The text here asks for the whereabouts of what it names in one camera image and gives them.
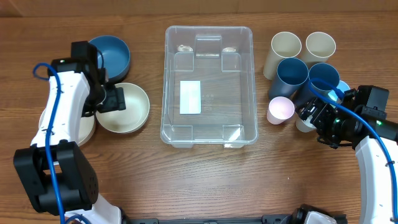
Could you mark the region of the clear plastic storage bin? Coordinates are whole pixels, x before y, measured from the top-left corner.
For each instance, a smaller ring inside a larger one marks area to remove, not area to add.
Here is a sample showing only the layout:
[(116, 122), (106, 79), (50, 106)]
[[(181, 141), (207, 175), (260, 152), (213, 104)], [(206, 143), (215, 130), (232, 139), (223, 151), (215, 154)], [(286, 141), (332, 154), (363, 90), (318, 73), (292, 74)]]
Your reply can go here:
[[(200, 81), (200, 114), (180, 114), (181, 81)], [(254, 144), (258, 136), (251, 29), (170, 26), (165, 31), (163, 142), (180, 148), (240, 148)]]

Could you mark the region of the large cream bowl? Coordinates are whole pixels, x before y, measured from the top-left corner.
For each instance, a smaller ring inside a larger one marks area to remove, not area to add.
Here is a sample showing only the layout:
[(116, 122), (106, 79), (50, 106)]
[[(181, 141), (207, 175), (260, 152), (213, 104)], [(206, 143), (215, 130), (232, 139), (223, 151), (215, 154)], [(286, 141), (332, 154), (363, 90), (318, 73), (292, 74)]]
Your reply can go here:
[(108, 113), (96, 113), (96, 119), (108, 131), (127, 134), (137, 131), (149, 117), (150, 101), (147, 93), (132, 83), (117, 83), (116, 88), (122, 88), (126, 109)]

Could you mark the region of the cream tall cup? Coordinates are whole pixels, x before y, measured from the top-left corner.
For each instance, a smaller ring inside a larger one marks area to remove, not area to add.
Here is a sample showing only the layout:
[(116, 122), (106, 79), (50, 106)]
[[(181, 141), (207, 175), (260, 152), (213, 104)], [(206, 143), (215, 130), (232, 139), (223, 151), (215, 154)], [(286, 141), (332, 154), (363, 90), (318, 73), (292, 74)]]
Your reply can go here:
[(317, 63), (325, 63), (336, 50), (334, 38), (324, 32), (313, 32), (305, 40), (300, 59), (308, 68)]
[(264, 64), (263, 75), (273, 80), (278, 64), (285, 58), (296, 57), (302, 49), (300, 39), (293, 33), (283, 31), (273, 36), (268, 56)]

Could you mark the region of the dark blue tall cup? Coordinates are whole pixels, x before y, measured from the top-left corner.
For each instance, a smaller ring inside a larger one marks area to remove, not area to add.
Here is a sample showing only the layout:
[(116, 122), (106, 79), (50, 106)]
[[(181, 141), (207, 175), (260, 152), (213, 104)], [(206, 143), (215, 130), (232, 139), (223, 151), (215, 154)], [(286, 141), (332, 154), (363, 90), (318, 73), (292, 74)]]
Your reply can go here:
[(331, 84), (335, 88), (340, 82), (340, 75), (333, 66), (327, 63), (315, 64), (310, 68), (306, 82), (297, 90), (296, 94), (292, 98), (292, 102), (296, 107), (315, 97), (315, 95), (308, 88), (308, 82), (314, 78), (321, 79), (324, 82)]
[(308, 67), (298, 58), (285, 58), (277, 66), (277, 73), (268, 91), (268, 97), (290, 98), (308, 79)]

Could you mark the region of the dark blue bowl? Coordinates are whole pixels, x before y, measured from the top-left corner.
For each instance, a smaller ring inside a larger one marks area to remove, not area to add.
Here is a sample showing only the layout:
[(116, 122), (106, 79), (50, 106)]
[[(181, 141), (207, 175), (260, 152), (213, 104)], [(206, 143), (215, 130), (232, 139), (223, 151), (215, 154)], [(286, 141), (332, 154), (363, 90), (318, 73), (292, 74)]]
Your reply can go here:
[(123, 81), (130, 69), (131, 53), (127, 44), (118, 37), (102, 35), (90, 40), (98, 50), (98, 68), (104, 67), (108, 81)]

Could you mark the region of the small light blue cup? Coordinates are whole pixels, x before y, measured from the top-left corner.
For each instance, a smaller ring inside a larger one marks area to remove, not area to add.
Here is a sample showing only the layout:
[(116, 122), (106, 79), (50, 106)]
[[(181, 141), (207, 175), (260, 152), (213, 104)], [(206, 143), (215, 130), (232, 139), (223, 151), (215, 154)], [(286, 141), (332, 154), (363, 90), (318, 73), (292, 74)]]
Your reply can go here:
[[(342, 91), (344, 93), (345, 91), (350, 90), (350, 87), (343, 80), (340, 80), (339, 84), (337, 85), (337, 89), (339, 89), (340, 91)], [(338, 98), (337, 94), (333, 90), (327, 94), (327, 97), (330, 100), (335, 101), (337, 103), (341, 102), (341, 100)]]

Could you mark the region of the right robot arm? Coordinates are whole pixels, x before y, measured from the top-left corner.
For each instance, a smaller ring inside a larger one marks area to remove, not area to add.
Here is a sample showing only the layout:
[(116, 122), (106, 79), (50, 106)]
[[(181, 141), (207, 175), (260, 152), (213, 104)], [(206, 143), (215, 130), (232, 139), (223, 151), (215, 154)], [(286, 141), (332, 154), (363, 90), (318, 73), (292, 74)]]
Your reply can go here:
[(305, 85), (294, 96), (296, 113), (317, 131), (317, 141), (352, 147), (361, 174), (360, 223), (397, 223), (397, 123), (386, 119), (389, 90), (361, 85), (339, 103)]

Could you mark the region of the white label in bin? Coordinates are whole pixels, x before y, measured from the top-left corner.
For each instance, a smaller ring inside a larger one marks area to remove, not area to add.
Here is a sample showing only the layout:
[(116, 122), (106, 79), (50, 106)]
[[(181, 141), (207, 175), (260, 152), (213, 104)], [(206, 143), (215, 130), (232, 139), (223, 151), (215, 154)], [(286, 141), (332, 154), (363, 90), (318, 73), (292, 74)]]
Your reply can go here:
[(201, 113), (200, 81), (180, 82), (180, 114)]

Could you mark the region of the small grey cup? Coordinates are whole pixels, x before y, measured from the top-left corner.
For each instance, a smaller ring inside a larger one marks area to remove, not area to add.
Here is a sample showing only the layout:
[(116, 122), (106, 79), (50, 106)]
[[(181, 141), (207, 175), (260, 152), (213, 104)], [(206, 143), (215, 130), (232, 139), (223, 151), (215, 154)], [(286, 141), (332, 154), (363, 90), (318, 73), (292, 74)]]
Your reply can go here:
[(309, 133), (316, 130), (317, 128), (311, 123), (311, 119), (312, 116), (309, 116), (306, 120), (297, 118), (295, 122), (296, 128), (303, 133)]

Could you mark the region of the small pink cup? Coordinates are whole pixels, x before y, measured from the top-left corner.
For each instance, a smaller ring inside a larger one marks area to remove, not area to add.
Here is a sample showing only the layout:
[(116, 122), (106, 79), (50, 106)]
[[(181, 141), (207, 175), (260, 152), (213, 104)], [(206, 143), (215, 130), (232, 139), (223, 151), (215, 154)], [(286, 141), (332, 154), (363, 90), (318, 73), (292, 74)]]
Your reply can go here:
[(267, 120), (271, 124), (281, 124), (290, 119), (295, 113), (293, 102), (283, 96), (273, 98), (267, 110)]

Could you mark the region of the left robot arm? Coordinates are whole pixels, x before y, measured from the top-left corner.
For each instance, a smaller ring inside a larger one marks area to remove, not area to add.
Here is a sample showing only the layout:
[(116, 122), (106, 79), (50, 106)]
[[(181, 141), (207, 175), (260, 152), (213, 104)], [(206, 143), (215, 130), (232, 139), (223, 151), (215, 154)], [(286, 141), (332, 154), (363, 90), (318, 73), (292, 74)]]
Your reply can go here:
[(89, 42), (74, 42), (69, 58), (46, 64), (50, 91), (42, 125), (30, 147), (14, 154), (34, 210), (61, 223), (129, 223), (121, 208), (100, 195), (96, 173), (77, 143), (82, 117), (126, 109), (123, 89), (108, 82), (98, 54)]

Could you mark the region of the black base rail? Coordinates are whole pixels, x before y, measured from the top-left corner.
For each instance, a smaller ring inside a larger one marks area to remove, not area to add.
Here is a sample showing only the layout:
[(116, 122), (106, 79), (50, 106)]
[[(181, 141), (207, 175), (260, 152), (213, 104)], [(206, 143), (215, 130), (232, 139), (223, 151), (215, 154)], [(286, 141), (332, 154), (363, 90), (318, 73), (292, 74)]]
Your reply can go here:
[(246, 218), (185, 218), (174, 220), (159, 220), (157, 218), (130, 219), (124, 210), (122, 211), (122, 224), (280, 224), (280, 223), (304, 223), (309, 212), (320, 212), (329, 215), (337, 224), (347, 224), (346, 214), (332, 215), (325, 210), (307, 204), (301, 204), (292, 214), (273, 214), (261, 217)]

